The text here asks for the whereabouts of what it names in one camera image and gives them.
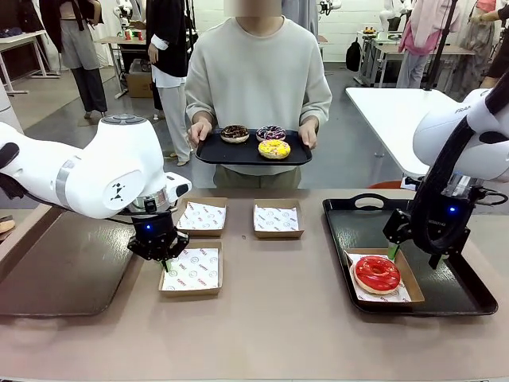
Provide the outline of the person's left hand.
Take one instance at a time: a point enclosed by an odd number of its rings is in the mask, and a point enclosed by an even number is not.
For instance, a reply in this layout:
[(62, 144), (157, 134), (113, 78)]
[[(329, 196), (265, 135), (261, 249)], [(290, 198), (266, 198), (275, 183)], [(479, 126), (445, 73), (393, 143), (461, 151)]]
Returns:
[(317, 130), (319, 123), (315, 118), (306, 119), (299, 127), (298, 134), (302, 143), (310, 150), (317, 146)]

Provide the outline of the person's right hand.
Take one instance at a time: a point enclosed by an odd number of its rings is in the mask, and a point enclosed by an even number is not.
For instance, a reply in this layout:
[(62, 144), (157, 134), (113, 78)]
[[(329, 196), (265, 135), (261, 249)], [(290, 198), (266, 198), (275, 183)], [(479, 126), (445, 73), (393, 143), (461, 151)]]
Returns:
[(207, 119), (200, 119), (193, 123), (188, 131), (189, 141), (193, 147), (198, 147), (212, 132), (212, 124)]

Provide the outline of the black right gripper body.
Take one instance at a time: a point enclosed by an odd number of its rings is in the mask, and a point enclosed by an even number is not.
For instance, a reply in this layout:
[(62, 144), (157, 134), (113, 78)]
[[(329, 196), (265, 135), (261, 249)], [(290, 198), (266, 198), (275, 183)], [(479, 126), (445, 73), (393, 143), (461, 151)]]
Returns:
[(472, 202), (467, 197), (438, 195), (430, 207), (430, 239), (439, 250), (461, 250), (469, 236)]

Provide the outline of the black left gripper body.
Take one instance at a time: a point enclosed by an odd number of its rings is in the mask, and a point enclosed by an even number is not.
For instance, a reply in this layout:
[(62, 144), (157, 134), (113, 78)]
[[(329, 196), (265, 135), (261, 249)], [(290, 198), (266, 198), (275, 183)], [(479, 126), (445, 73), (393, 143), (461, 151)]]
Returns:
[(131, 218), (135, 234), (131, 251), (165, 251), (177, 238), (171, 212)]

